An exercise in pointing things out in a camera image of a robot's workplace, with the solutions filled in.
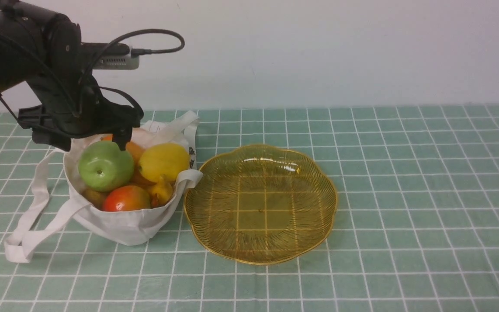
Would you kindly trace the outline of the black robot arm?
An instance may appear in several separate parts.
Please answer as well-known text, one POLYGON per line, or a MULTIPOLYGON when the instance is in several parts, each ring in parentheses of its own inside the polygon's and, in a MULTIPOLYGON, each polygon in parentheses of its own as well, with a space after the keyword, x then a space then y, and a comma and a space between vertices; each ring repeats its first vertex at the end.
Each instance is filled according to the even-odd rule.
POLYGON ((32 140, 69 151, 73 140, 111 134, 125 150, 144 115, 106 99, 92 75, 101 49, 81 41, 81 29, 67 16, 20 0, 0 0, 0 101, 4 91, 27 83, 39 105, 14 112, 3 105, 32 140))

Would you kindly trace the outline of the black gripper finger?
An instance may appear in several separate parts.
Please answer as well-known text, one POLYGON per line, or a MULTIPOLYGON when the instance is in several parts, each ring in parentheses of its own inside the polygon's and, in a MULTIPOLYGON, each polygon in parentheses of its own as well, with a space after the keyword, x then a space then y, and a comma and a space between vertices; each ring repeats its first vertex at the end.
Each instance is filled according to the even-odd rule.
POLYGON ((119 150, 125 151, 127 144, 131 141, 132 128, 121 127, 112 132, 112 141, 117 144, 119 150))

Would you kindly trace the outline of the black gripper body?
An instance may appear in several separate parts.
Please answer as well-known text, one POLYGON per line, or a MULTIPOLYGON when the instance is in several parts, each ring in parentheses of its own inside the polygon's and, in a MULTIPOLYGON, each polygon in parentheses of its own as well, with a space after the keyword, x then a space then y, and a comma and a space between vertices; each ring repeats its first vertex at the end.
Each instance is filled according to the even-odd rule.
POLYGON ((73 93, 48 76, 26 81, 40 105, 20 109, 18 124, 32 131, 32 140, 63 151, 71 150, 73 139, 97 134, 112 134, 121 127, 140 126, 144 111, 124 91, 110 91, 124 97, 128 105, 109 101, 95 77, 89 76, 81 85, 73 85, 73 93))

